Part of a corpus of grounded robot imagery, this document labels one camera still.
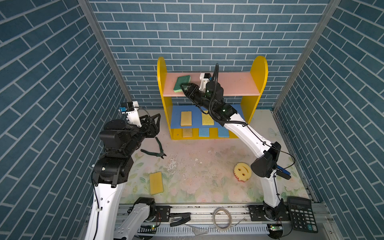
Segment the green scouring pad sponge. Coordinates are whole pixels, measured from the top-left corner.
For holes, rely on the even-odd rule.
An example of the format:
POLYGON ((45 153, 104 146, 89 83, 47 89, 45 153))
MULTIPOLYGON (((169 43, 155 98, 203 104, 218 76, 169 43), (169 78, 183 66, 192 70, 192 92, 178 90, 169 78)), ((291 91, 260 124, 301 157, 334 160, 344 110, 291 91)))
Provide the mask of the green scouring pad sponge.
POLYGON ((174 86, 174 93, 180 93, 184 90, 184 87, 186 87, 191 82, 191 76, 181 76, 178 77, 174 86))

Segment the pale yellow orange-backed sponge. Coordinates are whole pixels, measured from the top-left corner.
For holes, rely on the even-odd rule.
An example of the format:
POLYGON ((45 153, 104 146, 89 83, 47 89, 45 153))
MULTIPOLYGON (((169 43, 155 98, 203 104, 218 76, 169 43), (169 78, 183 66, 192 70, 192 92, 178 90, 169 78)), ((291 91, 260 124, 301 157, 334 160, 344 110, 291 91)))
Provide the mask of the pale yellow orange-backed sponge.
POLYGON ((183 138, 192 138, 193 137, 193 129, 183 129, 182 136, 183 136, 183 138))

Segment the bright yellow sponge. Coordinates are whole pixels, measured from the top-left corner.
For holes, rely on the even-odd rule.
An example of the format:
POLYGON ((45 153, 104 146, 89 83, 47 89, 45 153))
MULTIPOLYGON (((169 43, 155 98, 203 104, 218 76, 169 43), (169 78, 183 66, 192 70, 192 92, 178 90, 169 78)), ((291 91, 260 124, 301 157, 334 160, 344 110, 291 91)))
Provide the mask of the bright yellow sponge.
POLYGON ((202 114, 202 125, 203 126, 213 126, 215 121, 209 114, 202 114))

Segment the blue sponge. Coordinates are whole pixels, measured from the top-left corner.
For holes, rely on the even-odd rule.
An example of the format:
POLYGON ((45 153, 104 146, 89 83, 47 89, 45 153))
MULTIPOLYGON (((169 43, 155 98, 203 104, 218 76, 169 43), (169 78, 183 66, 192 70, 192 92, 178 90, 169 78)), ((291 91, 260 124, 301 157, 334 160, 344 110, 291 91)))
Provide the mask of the blue sponge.
POLYGON ((201 128, 201 129, 199 129, 199 137, 201 137, 201 138, 209 138, 210 137, 210 129, 209 128, 201 128))
POLYGON ((229 130, 227 130, 226 128, 219 128, 218 129, 218 137, 219 138, 229 138, 230 137, 229 130))

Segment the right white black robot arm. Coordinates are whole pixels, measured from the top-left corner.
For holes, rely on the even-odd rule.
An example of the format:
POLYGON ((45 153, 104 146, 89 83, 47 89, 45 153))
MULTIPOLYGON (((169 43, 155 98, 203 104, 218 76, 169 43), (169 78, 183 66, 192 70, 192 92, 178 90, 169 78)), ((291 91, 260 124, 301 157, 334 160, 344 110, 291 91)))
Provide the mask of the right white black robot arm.
POLYGON ((251 170, 261 179, 264 193, 264 212, 268 220, 277 220, 286 212, 276 184, 276 176, 286 180, 291 178, 288 171, 278 168, 278 158, 281 145, 272 143, 257 133, 238 111, 224 102, 223 88, 218 82, 209 82, 206 92, 200 91, 193 83, 180 84, 184 95, 199 109, 205 108, 208 115, 222 127, 235 134, 256 156, 251 164, 251 170))

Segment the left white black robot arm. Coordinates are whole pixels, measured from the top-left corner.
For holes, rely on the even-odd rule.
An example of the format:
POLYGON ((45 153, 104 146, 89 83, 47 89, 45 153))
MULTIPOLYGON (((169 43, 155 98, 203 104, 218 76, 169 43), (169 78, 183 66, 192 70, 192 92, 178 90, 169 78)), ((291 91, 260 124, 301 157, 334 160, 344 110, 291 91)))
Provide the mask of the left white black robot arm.
POLYGON ((157 136, 160 119, 159 114, 144 115, 139 117, 139 126, 112 120, 100 132, 104 152, 91 173, 94 199, 85 236, 87 240, 131 240, 145 221, 160 221, 155 200, 140 197, 128 217, 116 226, 120 199, 134 165, 132 155, 144 139, 157 136))

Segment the yellow shelf with coloured boards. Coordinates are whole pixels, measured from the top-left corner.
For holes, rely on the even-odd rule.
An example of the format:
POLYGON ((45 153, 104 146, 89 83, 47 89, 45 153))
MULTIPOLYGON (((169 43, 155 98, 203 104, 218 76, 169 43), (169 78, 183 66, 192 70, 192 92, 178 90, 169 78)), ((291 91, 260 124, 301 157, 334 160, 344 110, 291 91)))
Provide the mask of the yellow shelf with coloured boards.
POLYGON ((238 122, 250 123, 267 84, 268 63, 263 56, 254 60, 250 72, 169 73, 163 57, 158 59, 157 79, 172 140, 231 138, 208 115, 230 121, 238 113, 238 122))

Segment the yellow smiley face sponge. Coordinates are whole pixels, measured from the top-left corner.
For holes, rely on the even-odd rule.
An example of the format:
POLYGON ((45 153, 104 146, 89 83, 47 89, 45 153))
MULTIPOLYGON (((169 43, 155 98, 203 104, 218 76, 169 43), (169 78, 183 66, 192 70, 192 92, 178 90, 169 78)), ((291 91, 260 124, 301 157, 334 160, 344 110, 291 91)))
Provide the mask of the yellow smiley face sponge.
POLYGON ((252 176, 252 170, 246 163, 237 163, 234 167, 234 175, 240 182, 246 182, 252 176))

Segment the black desk calculator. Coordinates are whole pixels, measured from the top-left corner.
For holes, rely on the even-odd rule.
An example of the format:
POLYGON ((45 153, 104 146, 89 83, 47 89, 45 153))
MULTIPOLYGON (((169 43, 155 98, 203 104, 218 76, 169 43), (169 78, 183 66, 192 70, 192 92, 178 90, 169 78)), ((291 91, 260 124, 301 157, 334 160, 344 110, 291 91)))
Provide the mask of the black desk calculator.
POLYGON ((293 230, 318 233, 311 200, 292 196, 288 197, 287 200, 293 230))

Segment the black stapler on rail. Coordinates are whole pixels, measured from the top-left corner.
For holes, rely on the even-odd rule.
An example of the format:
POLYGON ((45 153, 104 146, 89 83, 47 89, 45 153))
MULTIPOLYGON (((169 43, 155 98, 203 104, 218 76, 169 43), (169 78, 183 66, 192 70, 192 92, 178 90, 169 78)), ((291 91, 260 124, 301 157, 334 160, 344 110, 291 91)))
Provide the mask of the black stapler on rail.
POLYGON ((170 214, 170 227, 183 225, 191 220, 191 213, 170 214))

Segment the aluminium front rail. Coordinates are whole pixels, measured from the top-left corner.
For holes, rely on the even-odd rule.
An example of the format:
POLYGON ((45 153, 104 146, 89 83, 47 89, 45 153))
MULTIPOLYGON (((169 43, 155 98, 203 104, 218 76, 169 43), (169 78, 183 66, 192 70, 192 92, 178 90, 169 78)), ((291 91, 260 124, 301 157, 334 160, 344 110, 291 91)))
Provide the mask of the aluminium front rail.
MULTIPOLYGON (((120 205, 116 226, 128 217, 133 205, 120 205)), ((132 240, 187 239, 265 239, 265 240, 338 240, 339 233, 324 204, 313 204, 318 233, 295 231, 289 211, 278 220, 268 220, 257 204, 174 204, 156 205, 160 221, 145 221, 132 240), (170 214, 191 213, 191 220, 170 227, 170 214)))

